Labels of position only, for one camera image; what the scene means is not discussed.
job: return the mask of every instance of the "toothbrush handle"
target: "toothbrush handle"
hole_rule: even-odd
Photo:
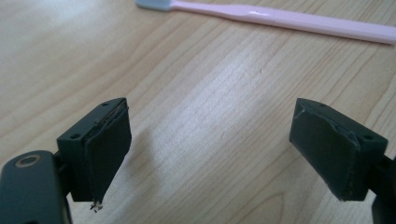
[[[396,27],[379,24],[340,20],[269,7],[197,4],[177,0],[171,2],[171,9],[187,10],[235,21],[273,25],[324,35],[396,44]]]

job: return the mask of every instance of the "toothbrush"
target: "toothbrush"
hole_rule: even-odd
[[[269,7],[199,4],[178,0],[134,0],[134,2],[139,7],[160,11],[183,10],[234,21],[272,25],[383,44],[396,44],[396,27],[392,26],[340,20]]]

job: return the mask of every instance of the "light wooden surface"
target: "light wooden surface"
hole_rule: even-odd
[[[396,26],[393,0],[215,0]],[[57,150],[126,96],[131,150],[104,209],[74,223],[372,223],[288,141],[297,97],[341,111],[396,154],[393,46],[138,8],[132,0],[0,2],[0,164]]]

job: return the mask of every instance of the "black mounting bracket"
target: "black mounting bracket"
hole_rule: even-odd
[[[290,142],[341,201],[363,201],[368,190],[375,224],[396,223],[396,161],[388,140],[319,102],[297,99]]]
[[[38,150],[9,161],[0,178],[1,223],[72,223],[65,196],[101,208],[131,145],[125,98],[104,102],[58,139],[59,151]]]

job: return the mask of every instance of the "screw hole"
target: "screw hole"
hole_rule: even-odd
[[[79,134],[79,133],[75,133],[70,136],[71,139],[76,139],[76,138],[80,138],[80,137],[81,137],[81,134]]]
[[[15,163],[15,166],[18,168],[28,167],[28,166],[36,164],[39,159],[40,159],[39,155],[30,155],[30,156],[27,156],[27,157],[24,157],[24,158],[18,160]]]
[[[371,135],[364,135],[363,136],[367,140],[373,140],[374,138]]]

